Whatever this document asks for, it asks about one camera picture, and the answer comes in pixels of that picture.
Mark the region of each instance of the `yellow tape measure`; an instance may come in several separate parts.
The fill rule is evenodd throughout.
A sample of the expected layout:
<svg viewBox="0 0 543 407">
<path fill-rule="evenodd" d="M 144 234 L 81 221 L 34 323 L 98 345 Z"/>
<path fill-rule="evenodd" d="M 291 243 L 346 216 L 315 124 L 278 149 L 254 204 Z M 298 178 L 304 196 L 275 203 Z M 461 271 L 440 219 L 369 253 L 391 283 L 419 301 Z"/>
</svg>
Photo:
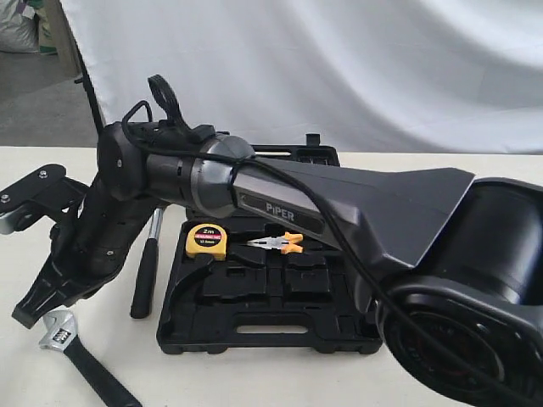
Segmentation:
<svg viewBox="0 0 543 407">
<path fill-rule="evenodd" d="M 187 235 L 185 252 L 190 258 L 198 253 L 209 253 L 216 260 L 224 260 L 227 257 L 227 232 L 212 223 L 196 225 Z"/>
</svg>

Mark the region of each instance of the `pliers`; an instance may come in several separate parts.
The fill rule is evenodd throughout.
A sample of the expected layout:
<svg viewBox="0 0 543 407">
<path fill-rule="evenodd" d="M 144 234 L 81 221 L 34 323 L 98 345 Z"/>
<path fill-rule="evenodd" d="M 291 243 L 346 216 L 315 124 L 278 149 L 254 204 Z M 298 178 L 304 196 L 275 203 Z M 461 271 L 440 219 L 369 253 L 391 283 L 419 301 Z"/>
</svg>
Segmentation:
<svg viewBox="0 0 543 407">
<path fill-rule="evenodd" d="M 297 245 L 304 240 L 304 235 L 286 232 L 281 237 L 263 237 L 261 239 L 249 240 L 246 244 L 254 248 L 263 248 L 265 250 L 281 250 L 281 254 L 302 253 L 304 248 Z"/>
</svg>

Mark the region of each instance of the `gray floor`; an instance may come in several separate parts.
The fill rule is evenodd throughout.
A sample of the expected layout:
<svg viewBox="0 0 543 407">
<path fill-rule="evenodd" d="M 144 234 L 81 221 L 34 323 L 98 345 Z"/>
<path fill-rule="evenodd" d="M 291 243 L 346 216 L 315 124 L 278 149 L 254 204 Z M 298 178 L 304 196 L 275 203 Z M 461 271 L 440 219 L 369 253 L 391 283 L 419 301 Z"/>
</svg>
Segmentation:
<svg viewBox="0 0 543 407">
<path fill-rule="evenodd" d="M 0 145 L 91 147 L 87 95 L 57 56 L 0 52 Z"/>
</svg>

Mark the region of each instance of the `black motor housing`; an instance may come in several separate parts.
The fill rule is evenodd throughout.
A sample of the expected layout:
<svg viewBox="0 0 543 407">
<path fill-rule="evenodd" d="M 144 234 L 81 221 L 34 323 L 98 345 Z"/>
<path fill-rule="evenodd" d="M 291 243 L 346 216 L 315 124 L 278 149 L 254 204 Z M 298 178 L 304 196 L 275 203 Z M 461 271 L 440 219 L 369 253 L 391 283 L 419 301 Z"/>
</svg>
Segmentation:
<svg viewBox="0 0 543 407">
<path fill-rule="evenodd" d="M 473 367 L 543 400 L 543 192 L 518 181 L 473 184 L 424 261 L 384 284 L 419 326 Z M 434 352 L 381 304 L 378 329 L 417 380 L 478 406 L 512 405 Z"/>
</svg>

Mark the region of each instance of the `robotic arm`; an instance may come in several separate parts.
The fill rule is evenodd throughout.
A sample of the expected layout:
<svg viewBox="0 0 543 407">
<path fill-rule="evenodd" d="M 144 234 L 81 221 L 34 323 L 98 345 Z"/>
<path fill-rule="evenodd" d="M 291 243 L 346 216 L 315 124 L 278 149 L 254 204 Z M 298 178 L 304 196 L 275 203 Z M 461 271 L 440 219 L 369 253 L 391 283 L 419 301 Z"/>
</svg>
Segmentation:
<svg viewBox="0 0 543 407">
<path fill-rule="evenodd" d="M 106 126 L 89 188 L 53 165 L 0 192 L 2 233 L 43 215 L 57 222 L 17 321 L 31 328 L 114 279 L 158 206 L 216 218 L 241 208 L 344 250 L 357 307 L 378 298 L 384 341 L 426 386 L 477 406 L 543 402 L 539 187 L 451 168 L 383 173 L 258 159 L 240 137 L 191 129 L 161 77 L 149 85 L 167 119 L 153 122 L 140 102 Z M 149 121 L 130 122 L 141 107 Z"/>
</svg>

